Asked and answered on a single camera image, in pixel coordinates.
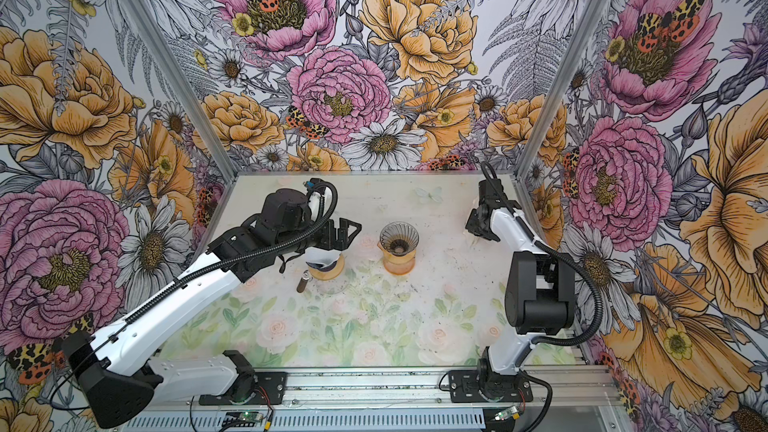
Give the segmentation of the white paper coffee filter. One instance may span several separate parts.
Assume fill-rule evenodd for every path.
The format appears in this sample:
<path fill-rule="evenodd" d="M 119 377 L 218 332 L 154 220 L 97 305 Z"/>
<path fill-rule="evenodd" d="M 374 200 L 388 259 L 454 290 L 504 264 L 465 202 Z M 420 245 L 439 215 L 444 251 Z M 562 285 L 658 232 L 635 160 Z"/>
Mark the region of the white paper coffee filter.
<path fill-rule="evenodd" d="M 316 263 L 320 265 L 329 265 L 341 256 L 338 250 L 323 250 L 317 247 L 307 248 L 304 253 L 305 263 Z"/>

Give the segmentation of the wooden ring holder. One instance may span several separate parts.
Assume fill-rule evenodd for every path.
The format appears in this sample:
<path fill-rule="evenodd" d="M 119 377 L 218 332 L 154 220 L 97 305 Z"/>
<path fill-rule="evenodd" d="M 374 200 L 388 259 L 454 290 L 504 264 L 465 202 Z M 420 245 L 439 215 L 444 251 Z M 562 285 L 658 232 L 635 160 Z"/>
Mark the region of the wooden ring holder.
<path fill-rule="evenodd" d="M 311 277 L 320 281 L 330 281 L 337 278 L 345 268 L 345 258 L 340 256 L 336 261 L 329 265 L 320 265 L 316 263 L 307 263 L 308 271 Z"/>

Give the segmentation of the grey ribbed dripper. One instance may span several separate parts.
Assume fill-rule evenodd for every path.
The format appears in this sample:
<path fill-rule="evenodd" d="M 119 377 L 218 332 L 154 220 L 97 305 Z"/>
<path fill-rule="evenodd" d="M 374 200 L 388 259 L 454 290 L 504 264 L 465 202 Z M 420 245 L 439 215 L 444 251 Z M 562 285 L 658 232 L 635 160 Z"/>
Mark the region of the grey ribbed dripper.
<path fill-rule="evenodd" d="M 379 246 L 397 257 L 414 252 L 419 244 L 417 229 L 407 222 L 391 222 L 380 232 Z"/>

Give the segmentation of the clear glass carafe brown handle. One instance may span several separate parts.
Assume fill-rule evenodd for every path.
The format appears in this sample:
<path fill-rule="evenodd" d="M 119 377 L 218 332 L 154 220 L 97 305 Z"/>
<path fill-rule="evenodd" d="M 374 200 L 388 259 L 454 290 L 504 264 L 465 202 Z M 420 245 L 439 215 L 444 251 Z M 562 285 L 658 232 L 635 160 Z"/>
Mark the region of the clear glass carafe brown handle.
<path fill-rule="evenodd" d="M 344 292 L 349 285 L 350 279 L 344 274 L 331 279 L 317 278 L 307 269 L 300 277 L 296 292 L 299 294 L 335 295 Z"/>

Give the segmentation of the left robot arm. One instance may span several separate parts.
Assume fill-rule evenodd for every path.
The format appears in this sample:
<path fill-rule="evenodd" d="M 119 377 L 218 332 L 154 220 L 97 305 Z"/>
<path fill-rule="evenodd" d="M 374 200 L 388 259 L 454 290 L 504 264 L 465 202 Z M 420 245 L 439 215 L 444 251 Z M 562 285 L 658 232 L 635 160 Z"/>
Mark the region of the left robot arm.
<path fill-rule="evenodd" d="M 214 239 L 187 270 L 127 315 L 63 340 L 71 377 L 100 428 L 124 425 L 158 402 L 211 396 L 241 404 L 260 393 L 257 373 L 236 350 L 178 363 L 154 355 L 206 307 L 264 269 L 296 258 L 321 271 L 340 264 L 362 226 L 333 217 L 339 201 L 333 184 L 314 178 L 305 187 L 269 194 L 260 212 Z"/>

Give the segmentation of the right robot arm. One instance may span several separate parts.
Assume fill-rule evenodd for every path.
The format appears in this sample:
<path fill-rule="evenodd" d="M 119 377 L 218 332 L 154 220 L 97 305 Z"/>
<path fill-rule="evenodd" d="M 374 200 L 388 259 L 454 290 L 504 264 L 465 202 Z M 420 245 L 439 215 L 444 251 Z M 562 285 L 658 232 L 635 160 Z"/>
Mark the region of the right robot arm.
<path fill-rule="evenodd" d="M 506 328 L 481 355 L 478 391 L 490 401 L 529 400 L 523 366 L 537 339 L 553 337 L 572 325 L 575 271 L 544 249 L 498 179 L 479 183 L 479 203 L 470 212 L 466 229 L 511 252 L 503 301 Z"/>

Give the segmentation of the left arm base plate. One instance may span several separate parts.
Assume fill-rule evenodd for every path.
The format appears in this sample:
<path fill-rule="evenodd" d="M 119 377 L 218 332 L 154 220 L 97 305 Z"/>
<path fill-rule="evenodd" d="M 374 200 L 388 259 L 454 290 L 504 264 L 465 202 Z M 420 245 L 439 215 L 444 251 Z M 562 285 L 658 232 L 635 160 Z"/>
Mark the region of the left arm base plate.
<path fill-rule="evenodd" d="M 286 391 L 286 372 L 239 374 L 234 384 L 221 395 L 202 395 L 203 406 L 281 405 Z"/>

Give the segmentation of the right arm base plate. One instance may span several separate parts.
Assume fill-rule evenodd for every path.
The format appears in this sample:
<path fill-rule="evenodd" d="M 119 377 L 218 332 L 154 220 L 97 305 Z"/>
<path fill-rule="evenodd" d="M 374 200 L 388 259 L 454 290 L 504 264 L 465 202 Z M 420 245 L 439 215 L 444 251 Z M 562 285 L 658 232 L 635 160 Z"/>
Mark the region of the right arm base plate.
<path fill-rule="evenodd" d="M 452 403 L 529 403 L 533 400 L 530 383 L 521 375 L 499 375 L 478 370 L 454 369 L 447 375 Z"/>

